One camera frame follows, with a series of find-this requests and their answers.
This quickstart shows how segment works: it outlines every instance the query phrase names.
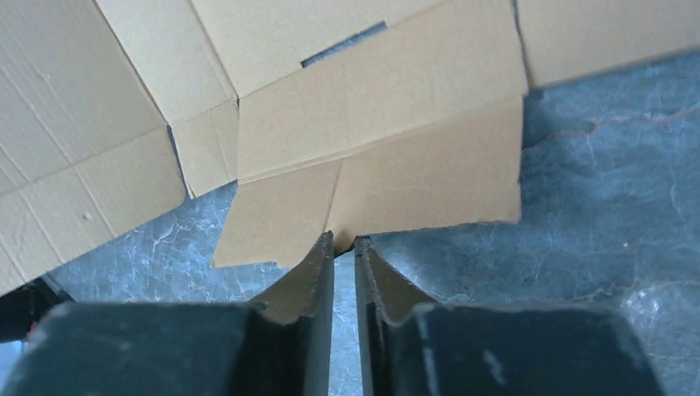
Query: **black plastic part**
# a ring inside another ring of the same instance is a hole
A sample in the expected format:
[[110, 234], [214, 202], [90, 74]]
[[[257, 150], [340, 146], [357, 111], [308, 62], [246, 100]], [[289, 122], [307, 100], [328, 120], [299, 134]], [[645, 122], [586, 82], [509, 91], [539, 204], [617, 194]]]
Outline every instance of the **black plastic part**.
[[369, 239], [355, 244], [365, 395], [662, 394], [614, 312], [436, 304]]
[[42, 276], [0, 297], [0, 343], [24, 340], [55, 305], [73, 301], [50, 276]]
[[332, 309], [324, 233], [250, 304], [54, 308], [2, 395], [326, 395]]

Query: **cardboard panel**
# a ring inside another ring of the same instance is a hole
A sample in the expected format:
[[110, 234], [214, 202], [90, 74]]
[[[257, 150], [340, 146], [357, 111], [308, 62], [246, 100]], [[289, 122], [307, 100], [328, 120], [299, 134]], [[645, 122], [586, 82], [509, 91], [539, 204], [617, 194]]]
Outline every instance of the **cardboard panel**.
[[72, 168], [37, 181], [20, 194], [43, 232], [51, 237], [60, 262], [93, 250], [116, 236]]
[[518, 19], [537, 87], [700, 46], [698, 0], [520, 0]]
[[443, 0], [193, 0], [241, 97], [378, 22], [393, 25]]
[[0, 148], [0, 196], [25, 183], [26, 179], [20, 174], [19, 168]]
[[18, 191], [0, 196], [0, 224], [0, 272], [11, 276], [0, 282], [0, 295], [61, 264], [55, 245]]
[[349, 148], [348, 138], [343, 71], [301, 70], [240, 100], [239, 179], [338, 154]]
[[162, 215], [185, 199], [166, 130], [153, 130], [79, 163], [75, 170], [114, 235]]
[[511, 2], [447, 2], [242, 98], [239, 178], [526, 91]]
[[0, 196], [0, 295], [184, 200], [165, 130]]
[[165, 125], [92, 2], [3, 2], [0, 26], [0, 142], [30, 182]]
[[358, 234], [520, 218], [521, 98], [463, 113], [346, 158], [327, 229]]
[[173, 137], [190, 197], [237, 178], [239, 112], [233, 100], [173, 125]]
[[327, 60], [343, 63], [353, 147], [527, 93], [509, 0], [446, 2], [347, 52]]
[[298, 264], [324, 230], [339, 172], [332, 161], [239, 186], [213, 265]]
[[171, 125], [235, 97], [189, 0], [97, 4]]
[[12, 258], [5, 251], [5, 247], [2, 244], [0, 244], [0, 262], [10, 263], [8, 266], [0, 266], [0, 295], [2, 295], [12, 291], [26, 281], [25, 277], [19, 272], [19, 267], [14, 265]]

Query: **gray marble floor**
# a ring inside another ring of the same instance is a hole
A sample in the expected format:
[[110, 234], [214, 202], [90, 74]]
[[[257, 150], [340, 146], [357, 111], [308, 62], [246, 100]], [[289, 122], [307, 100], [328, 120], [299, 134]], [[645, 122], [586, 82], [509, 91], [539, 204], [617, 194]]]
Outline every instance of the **gray marble floor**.
[[[533, 92], [523, 221], [376, 236], [386, 258], [451, 303], [616, 307], [669, 395], [700, 394], [700, 54]], [[54, 272], [82, 301], [235, 301], [271, 263], [213, 270], [235, 185]], [[336, 261], [331, 394], [361, 394], [352, 256]]]

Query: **corrugated cardboard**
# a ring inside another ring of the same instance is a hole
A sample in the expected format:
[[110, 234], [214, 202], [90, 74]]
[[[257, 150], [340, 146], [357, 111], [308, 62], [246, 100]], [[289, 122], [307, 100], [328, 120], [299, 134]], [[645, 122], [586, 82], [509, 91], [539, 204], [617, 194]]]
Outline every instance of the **corrugated cardboard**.
[[190, 197], [236, 179], [236, 94], [189, 0], [97, 0], [171, 125]]
[[0, 293], [182, 201], [166, 123], [190, 196], [240, 179], [215, 264], [289, 265], [325, 229], [516, 220], [526, 67], [700, 46], [697, 0], [96, 1], [0, 6]]
[[511, 2], [458, 0], [241, 97], [215, 266], [292, 265], [325, 229], [343, 250], [358, 233], [517, 220], [526, 91]]
[[519, 0], [518, 19], [535, 87], [700, 46], [698, 0]]
[[0, 294], [184, 200], [165, 120], [91, 2], [0, 5], [0, 92]]

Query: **cardboard slot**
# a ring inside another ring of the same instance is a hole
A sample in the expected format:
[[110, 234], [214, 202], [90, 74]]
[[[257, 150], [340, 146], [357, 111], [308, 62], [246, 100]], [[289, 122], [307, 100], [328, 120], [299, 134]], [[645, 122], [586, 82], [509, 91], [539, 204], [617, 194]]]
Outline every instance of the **cardboard slot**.
[[336, 54], [342, 50], [345, 50], [347, 47], [351, 45], [356, 45], [362, 42], [363, 40], [366, 40], [373, 35], [379, 34], [382, 31], [386, 30], [386, 22], [381, 21], [377, 23], [376, 25], [370, 26], [366, 28], [364, 31], [361, 31], [357, 33], [356, 35], [352, 35], [351, 37], [347, 38], [346, 40], [343, 40], [336, 45], [331, 45], [327, 49], [324, 49], [320, 51], [317, 54], [311, 55], [309, 58], [304, 59], [301, 61], [301, 67], [306, 68], [311, 64], [314, 64], [321, 59], [328, 58], [332, 54]]

